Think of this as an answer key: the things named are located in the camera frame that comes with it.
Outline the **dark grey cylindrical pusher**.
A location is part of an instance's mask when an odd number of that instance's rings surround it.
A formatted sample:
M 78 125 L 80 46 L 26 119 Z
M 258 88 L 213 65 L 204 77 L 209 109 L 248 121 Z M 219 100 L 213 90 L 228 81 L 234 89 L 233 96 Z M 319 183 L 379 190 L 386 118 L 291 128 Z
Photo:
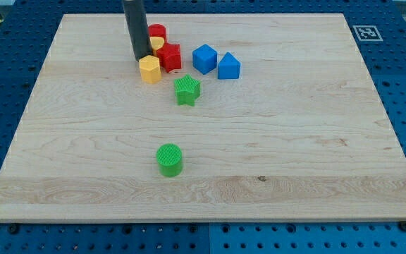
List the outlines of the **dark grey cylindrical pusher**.
M 135 59 L 152 54 L 143 0 L 122 0 L 125 19 Z

